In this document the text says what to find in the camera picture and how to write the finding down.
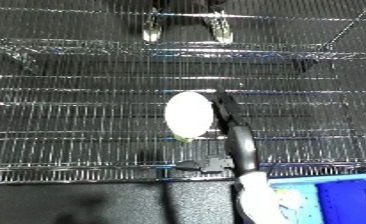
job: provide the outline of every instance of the paper cup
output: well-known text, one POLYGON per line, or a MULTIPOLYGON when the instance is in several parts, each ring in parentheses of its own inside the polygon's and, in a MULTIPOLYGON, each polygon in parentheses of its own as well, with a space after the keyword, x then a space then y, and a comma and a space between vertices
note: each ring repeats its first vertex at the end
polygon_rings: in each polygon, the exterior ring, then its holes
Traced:
POLYGON ((165 120, 176 140, 191 142, 211 127, 212 103, 195 92, 179 93, 167 103, 165 120))

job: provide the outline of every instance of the shoe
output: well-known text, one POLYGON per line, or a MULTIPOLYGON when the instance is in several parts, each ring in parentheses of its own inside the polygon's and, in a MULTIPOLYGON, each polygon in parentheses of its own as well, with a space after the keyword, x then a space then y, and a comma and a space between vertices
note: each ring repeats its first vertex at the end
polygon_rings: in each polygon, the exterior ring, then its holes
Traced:
POLYGON ((224 11, 213 12, 213 17, 207 17, 204 20, 217 41, 223 44, 231 44, 233 43, 233 33, 224 15, 224 11))
POLYGON ((156 42, 161 38, 162 26, 157 22, 158 10, 153 11, 148 20, 143 24, 143 40, 147 42, 156 42))

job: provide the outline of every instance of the black surface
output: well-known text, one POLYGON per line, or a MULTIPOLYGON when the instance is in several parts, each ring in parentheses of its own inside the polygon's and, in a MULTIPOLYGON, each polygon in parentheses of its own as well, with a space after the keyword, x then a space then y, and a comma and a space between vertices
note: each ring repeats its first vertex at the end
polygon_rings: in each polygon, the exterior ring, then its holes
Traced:
POLYGON ((231 224, 232 182, 0 186, 0 224, 231 224))

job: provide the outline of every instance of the wire shelf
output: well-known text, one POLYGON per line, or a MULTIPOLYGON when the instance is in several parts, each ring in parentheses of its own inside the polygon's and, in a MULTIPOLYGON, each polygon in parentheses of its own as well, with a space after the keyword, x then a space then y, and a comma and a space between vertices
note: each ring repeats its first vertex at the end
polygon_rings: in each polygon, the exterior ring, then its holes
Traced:
POLYGON ((145 43, 145 2, 0 1, 0 183, 230 179, 174 170, 225 137, 179 143, 163 117, 173 95, 212 100, 219 84, 271 175, 366 170, 366 0, 229 1, 231 45, 194 3, 145 43))

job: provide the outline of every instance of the blue box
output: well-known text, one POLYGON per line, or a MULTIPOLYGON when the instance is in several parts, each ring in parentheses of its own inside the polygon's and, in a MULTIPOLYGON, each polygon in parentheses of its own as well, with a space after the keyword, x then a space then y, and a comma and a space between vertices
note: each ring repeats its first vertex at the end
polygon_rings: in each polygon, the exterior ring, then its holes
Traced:
POLYGON ((366 224, 366 174, 271 179, 295 224, 366 224))

